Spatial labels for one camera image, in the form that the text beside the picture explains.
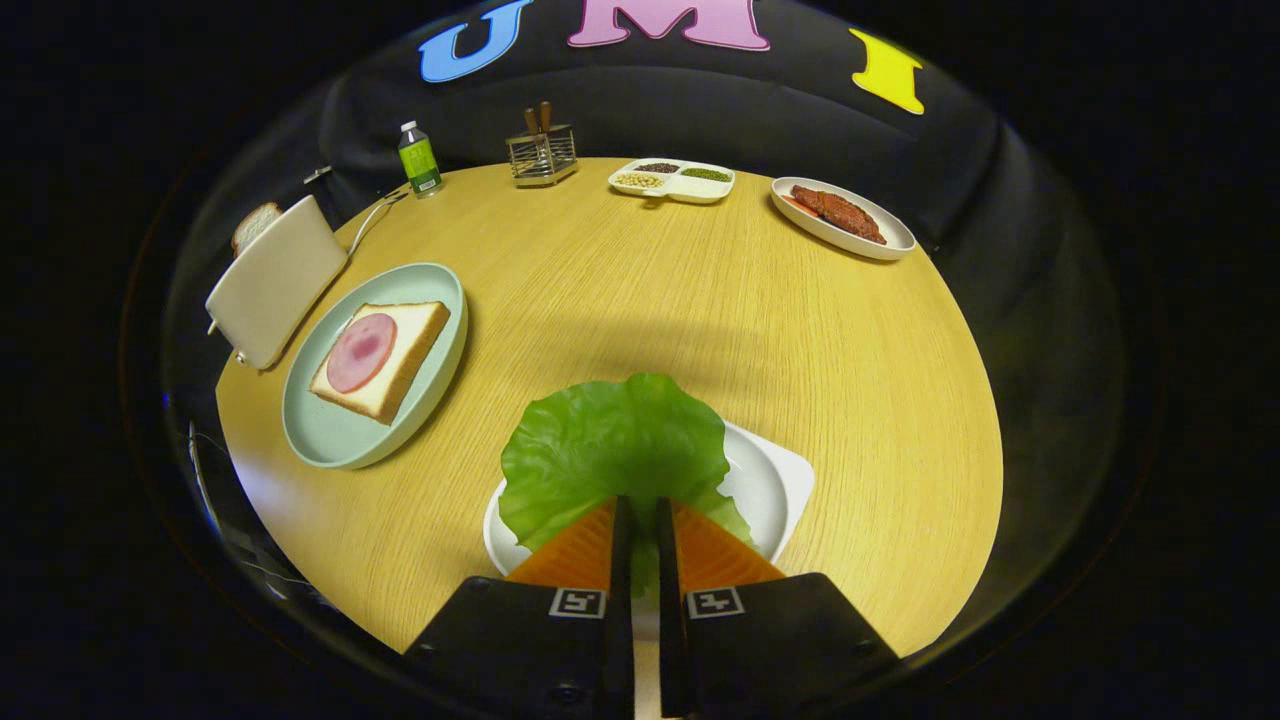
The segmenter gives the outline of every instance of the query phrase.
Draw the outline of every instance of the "letter m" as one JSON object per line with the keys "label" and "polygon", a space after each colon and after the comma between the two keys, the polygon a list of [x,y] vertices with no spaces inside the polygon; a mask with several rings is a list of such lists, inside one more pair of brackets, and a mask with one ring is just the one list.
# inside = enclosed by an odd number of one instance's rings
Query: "letter m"
{"label": "letter m", "polygon": [[740,50],[769,49],[769,41],[755,32],[751,0],[584,0],[582,29],[571,35],[568,44],[590,47],[622,42],[631,32],[618,27],[618,13],[657,40],[690,12],[694,24],[682,35],[694,42]]}

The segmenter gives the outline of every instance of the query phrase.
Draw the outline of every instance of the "green label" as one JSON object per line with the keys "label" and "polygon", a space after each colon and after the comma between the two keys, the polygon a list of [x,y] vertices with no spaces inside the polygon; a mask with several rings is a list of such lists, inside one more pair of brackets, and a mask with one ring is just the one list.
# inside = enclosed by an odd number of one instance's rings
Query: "green label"
{"label": "green label", "polygon": [[431,143],[426,140],[415,142],[408,147],[401,147],[401,163],[404,163],[404,174],[408,176],[413,192],[422,192],[440,184],[440,169],[435,167],[435,155],[431,152]]}

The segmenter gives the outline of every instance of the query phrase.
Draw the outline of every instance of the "green lettuce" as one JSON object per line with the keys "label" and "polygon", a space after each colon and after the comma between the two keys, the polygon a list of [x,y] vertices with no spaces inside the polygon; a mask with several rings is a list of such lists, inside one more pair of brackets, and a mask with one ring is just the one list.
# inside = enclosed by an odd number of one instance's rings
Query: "green lettuce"
{"label": "green lettuce", "polygon": [[590,382],[534,401],[502,451],[502,521],[536,551],[616,495],[631,498],[631,591],[658,578],[653,515],[676,498],[750,544],[733,500],[716,488],[728,473],[724,421],[667,375]]}

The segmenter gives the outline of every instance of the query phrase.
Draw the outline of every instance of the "white toaster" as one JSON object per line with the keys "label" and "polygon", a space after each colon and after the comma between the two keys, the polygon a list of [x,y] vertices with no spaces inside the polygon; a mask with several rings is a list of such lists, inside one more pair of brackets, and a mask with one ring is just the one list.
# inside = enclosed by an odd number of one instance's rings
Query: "white toaster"
{"label": "white toaster", "polygon": [[343,265],[315,196],[306,196],[244,247],[214,286],[205,310],[241,363],[265,370]]}

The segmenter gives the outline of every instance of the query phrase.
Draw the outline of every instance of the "bread slice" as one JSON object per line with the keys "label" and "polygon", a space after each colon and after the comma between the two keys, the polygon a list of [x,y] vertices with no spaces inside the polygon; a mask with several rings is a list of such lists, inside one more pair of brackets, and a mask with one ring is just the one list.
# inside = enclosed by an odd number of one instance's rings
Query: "bread slice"
{"label": "bread slice", "polygon": [[422,365],[435,338],[444,329],[444,323],[449,319],[449,309],[440,302],[416,302],[404,305],[361,305],[356,314],[351,316],[346,327],[371,315],[374,313],[387,313],[396,320],[396,342],[387,363],[364,386],[351,392],[338,392],[329,384],[329,356],[311,378],[311,392],[335,405],[340,405],[352,413],[372,418],[384,425],[390,425],[399,411],[401,401],[408,392],[417,369]]}
{"label": "bread slice", "polygon": [[241,224],[236,225],[236,232],[232,234],[232,254],[239,258],[239,254],[244,252],[244,249],[257,240],[257,236],[262,234],[266,225],[274,223],[283,214],[279,205],[268,202],[259,205],[252,213],[244,215],[244,219],[241,220]]}

